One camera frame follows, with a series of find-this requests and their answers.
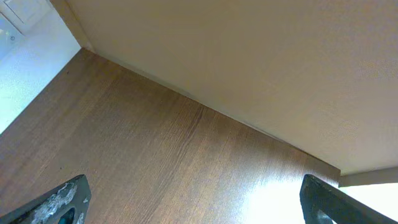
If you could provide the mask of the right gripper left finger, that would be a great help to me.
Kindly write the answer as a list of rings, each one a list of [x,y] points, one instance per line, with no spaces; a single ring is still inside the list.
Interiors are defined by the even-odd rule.
[[[5,224],[84,224],[91,200],[86,175],[80,174],[1,217]]]

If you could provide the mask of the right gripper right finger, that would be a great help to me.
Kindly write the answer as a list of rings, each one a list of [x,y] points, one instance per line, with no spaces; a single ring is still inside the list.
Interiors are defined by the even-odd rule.
[[[304,175],[300,203],[306,224],[397,224],[311,174]]]

